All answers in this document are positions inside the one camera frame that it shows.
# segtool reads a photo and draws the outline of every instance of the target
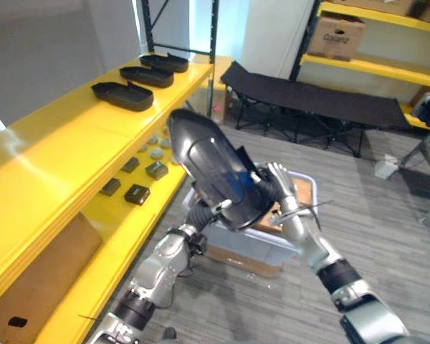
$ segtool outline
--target clear plastic bin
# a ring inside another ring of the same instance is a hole
[[[290,177],[301,178],[312,184],[312,202],[317,204],[317,184],[305,174],[288,172]],[[194,202],[195,191],[191,189],[182,203],[183,211],[188,213]],[[203,232],[209,245],[240,254],[266,265],[276,267],[297,254],[296,248],[286,239],[247,228],[244,231],[229,231],[221,221],[209,224]]]

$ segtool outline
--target gray wall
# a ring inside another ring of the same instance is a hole
[[[131,0],[0,0],[0,118],[9,125],[139,52]]]
[[[191,48],[210,50],[211,0],[190,0]],[[220,0],[216,33],[216,54],[240,60],[250,0]]]
[[[165,0],[150,0],[151,22],[158,15],[159,9]],[[138,12],[140,13],[141,40],[146,42],[145,27],[143,26],[141,1],[137,0]],[[169,44],[175,47],[189,48],[189,0],[173,0],[168,2],[159,20],[153,28],[153,41],[155,43]],[[156,52],[170,52],[172,54],[188,58],[189,53],[178,50],[155,48]]]

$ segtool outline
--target black cable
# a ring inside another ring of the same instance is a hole
[[[180,277],[180,278],[192,277],[192,276],[194,276],[194,269],[199,267],[199,266],[200,266],[200,264],[194,265],[194,266],[189,265],[184,271],[180,272],[177,277]]]
[[[318,219],[318,216],[315,213],[314,208],[316,208],[318,206],[322,206],[324,204],[329,204],[329,203],[332,203],[332,202],[333,202],[333,200],[322,202],[322,203],[318,203],[318,204],[315,204],[313,206],[299,206],[294,211],[291,211],[290,213],[283,214],[282,217],[284,217],[284,216],[290,216],[290,215],[299,213],[302,210],[308,209],[310,211],[310,213],[314,216],[314,219],[315,219],[315,222],[317,223],[317,227],[318,227],[319,231],[322,231],[322,227],[320,225],[320,220]]]

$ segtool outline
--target black plastic part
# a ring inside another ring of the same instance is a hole
[[[153,104],[153,92],[132,82],[99,82],[92,86],[92,91],[97,98],[127,110],[144,111]]]
[[[167,231],[167,234],[177,234],[177,235],[180,235],[183,238],[185,238],[186,242],[189,241],[189,235],[186,232],[184,232],[178,228],[169,228]]]
[[[175,331],[175,328],[165,328],[163,339],[177,339],[177,331]]]
[[[168,70],[170,72],[183,73],[188,69],[188,60],[167,53],[162,55],[143,55],[140,56],[140,62],[145,66]]]
[[[146,174],[158,181],[168,173],[168,167],[163,163],[156,161],[145,168]]]
[[[159,68],[124,67],[120,69],[122,77],[156,87],[169,87],[173,84],[173,72]]]
[[[317,273],[317,276],[330,294],[351,282],[361,280],[357,270],[345,259],[324,267]]]
[[[188,241],[191,256],[202,256],[207,251],[207,237],[201,233],[194,234]]]
[[[271,199],[282,199],[284,191],[276,183],[272,182],[272,176],[267,168],[259,169],[261,181],[257,184],[267,197]]]
[[[173,155],[195,180],[198,195],[210,207],[231,200],[219,214],[228,229],[247,228],[271,209],[274,199],[250,178],[248,156],[234,150],[216,123],[179,109],[171,113],[168,126]]]
[[[128,192],[125,193],[124,199],[130,203],[138,204],[141,206],[145,203],[146,199],[150,196],[150,189],[145,186],[133,184]]]
[[[111,178],[103,188],[99,191],[102,195],[112,196],[121,186],[121,183],[116,178]]]
[[[127,292],[115,308],[113,314],[134,328],[143,330],[151,319],[156,306],[134,292]]]
[[[135,168],[140,165],[140,163],[138,162],[138,159],[133,156],[132,158],[130,158],[128,160],[128,162],[121,168],[121,171],[124,172],[128,172],[131,173],[132,171],[135,170]]]
[[[250,159],[249,154],[245,150],[244,146],[241,145],[239,148],[237,148],[236,153],[237,153],[237,156],[239,157],[239,159],[241,159],[244,166],[247,168],[247,170],[254,171],[256,174],[259,175],[257,167],[255,166],[253,161]]]

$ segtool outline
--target black tray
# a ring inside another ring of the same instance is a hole
[[[124,67],[120,69],[122,77],[156,87],[169,87],[173,84],[173,73],[155,67]]]
[[[188,60],[167,53],[167,56],[161,55],[143,55],[140,56],[140,62],[145,66],[160,68],[171,72],[183,73],[188,69]]]
[[[144,111],[153,104],[153,92],[129,81],[127,85],[99,82],[92,86],[92,91],[97,98],[132,111]]]

